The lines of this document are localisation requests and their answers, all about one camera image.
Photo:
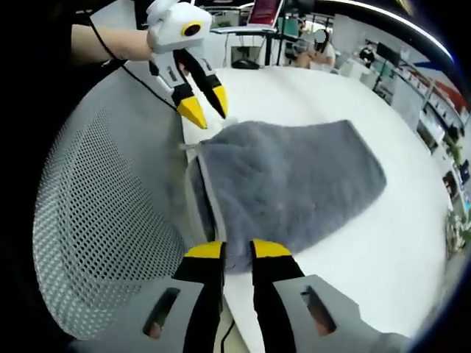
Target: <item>gray towel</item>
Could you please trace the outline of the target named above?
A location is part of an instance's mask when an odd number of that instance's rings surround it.
[[[215,216],[230,273],[250,270],[253,238],[295,254],[362,213],[386,186],[383,169],[349,121],[236,124],[202,141],[197,155],[188,172],[201,228],[210,239]]]

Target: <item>monitor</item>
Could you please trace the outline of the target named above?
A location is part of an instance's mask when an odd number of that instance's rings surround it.
[[[247,25],[275,27],[283,0],[255,0]]]
[[[376,54],[389,61],[394,66],[399,65],[400,54],[382,43],[378,43]]]

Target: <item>chair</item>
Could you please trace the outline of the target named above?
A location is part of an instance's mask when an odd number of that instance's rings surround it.
[[[158,93],[146,63],[127,63]],[[181,118],[123,70],[72,113],[38,191],[33,256],[61,329],[98,335],[148,282],[171,276],[188,235]]]

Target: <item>black wire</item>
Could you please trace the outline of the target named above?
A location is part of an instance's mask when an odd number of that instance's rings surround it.
[[[229,326],[229,329],[227,330],[226,334],[221,340],[221,353],[224,353],[224,342],[226,341],[227,336],[230,334],[232,329],[234,328],[234,325],[236,325],[236,321],[233,320],[232,324]]]
[[[226,35],[226,41],[224,43],[224,60],[222,60],[222,67],[225,68],[227,66],[227,41],[229,40],[229,33]]]
[[[168,103],[165,99],[163,99],[162,97],[160,97],[158,94],[156,94],[156,92],[154,92],[153,89],[150,88],[150,86],[148,84],[146,84],[142,79],[140,79],[139,77],[137,77],[136,75],[134,75],[133,72],[131,72],[126,66],[124,66],[124,62],[123,60],[120,60],[116,57],[116,55],[114,55],[114,53],[110,50],[110,48],[107,47],[107,45],[105,44],[105,42],[103,41],[103,38],[102,36],[98,33],[98,30],[96,29],[95,25],[93,24],[92,20],[91,20],[91,17],[89,16],[88,17],[88,21],[90,22],[90,26],[92,28],[92,30],[95,32],[95,35],[96,37],[98,38],[98,41],[100,42],[100,44],[103,46],[103,49],[108,53],[108,55],[110,55],[114,60],[117,60],[120,65],[119,67],[122,68],[123,70],[125,70],[133,79],[135,79],[137,82],[139,82],[141,85],[143,85],[150,93],[152,93],[155,98],[157,98],[159,101],[163,102],[165,105],[167,105],[168,107],[172,108],[174,111],[177,111],[177,108],[174,107],[173,105],[171,105],[170,103]]]
[[[260,45],[260,48],[258,50],[257,57],[255,58],[255,62],[258,63],[258,58],[260,57],[260,53],[262,52],[263,45],[266,42],[266,37],[263,38],[262,44]],[[272,58],[272,50],[270,50],[270,59]]]

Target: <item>white mesh fabric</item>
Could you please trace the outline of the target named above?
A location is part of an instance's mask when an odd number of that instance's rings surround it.
[[[148,281],[172,275],[185,254],[179,232],[112,139],[111,119],[101,109],[83,128],[63,128],[36,204],[33,255],[43,299],[79,339],[102,331]]]

